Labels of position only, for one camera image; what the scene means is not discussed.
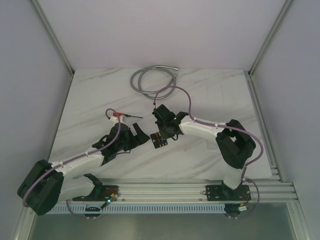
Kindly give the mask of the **black fuse box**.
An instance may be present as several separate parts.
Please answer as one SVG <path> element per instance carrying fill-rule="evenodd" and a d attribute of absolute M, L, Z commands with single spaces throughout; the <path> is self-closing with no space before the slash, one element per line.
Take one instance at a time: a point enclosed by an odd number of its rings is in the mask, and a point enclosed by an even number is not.
<path fill-rule="evenodd" d="M 155 149 L 162 148 L 168 145 L 168 141 L 162 137 L 160 132 L 152 133 L 150 135 L 150 138 Z"/>

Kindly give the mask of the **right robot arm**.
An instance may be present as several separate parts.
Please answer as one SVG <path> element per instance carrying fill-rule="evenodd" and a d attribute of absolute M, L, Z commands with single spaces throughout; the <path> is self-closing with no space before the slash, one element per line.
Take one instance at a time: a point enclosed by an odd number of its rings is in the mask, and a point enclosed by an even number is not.
<path fill-rule="evenodd" d="M 155 149 L 166 146 L 168 139 L 178 140 L 180 135 L 191 135 L 216 142 L 227 164 L 221 193 L 228 200 L 239 194 L 246 161 L 256 148 L 256 143 L 239 121 L 205 121 L 183 111 L 175 114 L 163 104 L 155 108 L 152 115 L 156 118 L 155 124 L 158 127 L 158 132 L 150 135 Z"/>

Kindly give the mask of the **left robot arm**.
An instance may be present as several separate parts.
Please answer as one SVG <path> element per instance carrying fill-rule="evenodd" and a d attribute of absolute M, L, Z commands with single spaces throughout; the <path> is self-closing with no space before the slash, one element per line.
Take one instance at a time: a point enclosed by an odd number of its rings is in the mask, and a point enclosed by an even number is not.
<path fill-rule="evenodd" d="M 88 153 L 72 162 L 37 161 L 19 186 L 17 195 L 38 216 L 66 200 L 103 199 L 103 184 L 93 171 L 115 159 L 120 152 L 130 152 L 149 140 L 137 123 L 131 127 L 116 123 L 109 134 L 89 148 Z"/>

